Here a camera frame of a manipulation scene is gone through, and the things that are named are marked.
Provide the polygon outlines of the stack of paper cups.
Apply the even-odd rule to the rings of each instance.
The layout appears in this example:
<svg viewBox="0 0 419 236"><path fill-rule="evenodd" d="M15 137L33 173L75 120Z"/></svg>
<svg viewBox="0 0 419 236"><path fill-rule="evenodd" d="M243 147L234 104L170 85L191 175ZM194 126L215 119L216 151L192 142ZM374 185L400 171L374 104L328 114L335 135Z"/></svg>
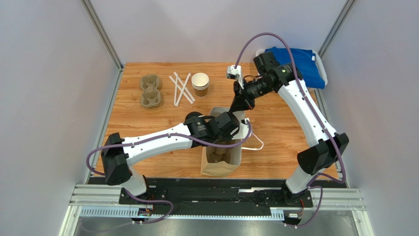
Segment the stack of paper cups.
<svg viewBox="0 0 419 236"><path fill-rule="evenodd" d="M192 87L198 97L205 97L209 89L209 77L205 73L196 73L191 79Z"/></svg>

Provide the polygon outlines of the brown paper bag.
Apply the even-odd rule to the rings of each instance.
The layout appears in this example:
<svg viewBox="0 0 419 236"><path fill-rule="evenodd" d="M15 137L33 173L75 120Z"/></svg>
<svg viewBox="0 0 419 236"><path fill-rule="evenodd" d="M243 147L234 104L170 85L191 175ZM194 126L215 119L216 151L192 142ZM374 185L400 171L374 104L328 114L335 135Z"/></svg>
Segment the brown paper bag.
<svg viewBox="0 0 419 236"><path fill-rule="evenodd" d="M238 145L247 134L247 125L241 124L238 134L232 140L219 143L223 146L234 144L234 147L204 147L202 152L201 174L211 177L227 177L240 166L243 150L256 151L264 147L264 142L254 133L251 133L249 137L254 137L261 143L259 148L243 147L242 144Z"/></svg>

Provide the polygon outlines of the cardboard cup carrier tray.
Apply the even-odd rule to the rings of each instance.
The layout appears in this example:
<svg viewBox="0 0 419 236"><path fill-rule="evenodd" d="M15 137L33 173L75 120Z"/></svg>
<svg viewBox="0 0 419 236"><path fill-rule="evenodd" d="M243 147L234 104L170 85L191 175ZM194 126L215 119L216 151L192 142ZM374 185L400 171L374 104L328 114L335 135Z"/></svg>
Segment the cardboard cup carrier tray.
<svg viewBox="0 0 419 236"><path fill-rule="evenodd" d="M145 108L158 107L161 102L160 79L156 74L148 74L140 79L143 89L141 105Z"/></svg>

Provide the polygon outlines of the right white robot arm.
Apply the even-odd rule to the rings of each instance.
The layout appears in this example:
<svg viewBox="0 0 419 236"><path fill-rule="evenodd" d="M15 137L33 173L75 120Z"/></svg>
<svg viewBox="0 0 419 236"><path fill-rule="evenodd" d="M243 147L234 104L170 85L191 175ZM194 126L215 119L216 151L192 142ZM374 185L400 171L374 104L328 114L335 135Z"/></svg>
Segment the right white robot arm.
<svg viewBox="0 0 419 236"><path fill-rule="evenodd" d="M280 64L272 52L254 58L259 77L247 82L239 66L227 68L228 79L234 79L235 97L230 112L255 108L255 99L277 93L289 106L301 126L309 148L297 154L298 167L281 185L280 199L292 206L300 201L308 185L322 172L338 162L349 138L337 133L321 114L308 92L300 71L291 63Z"/></svg>

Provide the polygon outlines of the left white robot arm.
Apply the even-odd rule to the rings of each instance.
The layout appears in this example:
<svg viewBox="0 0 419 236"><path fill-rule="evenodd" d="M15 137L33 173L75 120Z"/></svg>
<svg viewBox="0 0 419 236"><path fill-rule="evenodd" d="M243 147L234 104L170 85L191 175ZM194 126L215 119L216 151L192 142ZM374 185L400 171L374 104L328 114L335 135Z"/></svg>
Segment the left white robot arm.
<svg viewBox="0 0 419 236"><path fill-rule="evenodd" d="M113 133L101 151L105 182L109 186L120 185L134 196L142 195L148 186L145 177L132 168L134 164L174 150L219 146L242 130L249 130L247 122L233 113L204 116L191 112L183 123L160 132L126 138Z"/></svg>

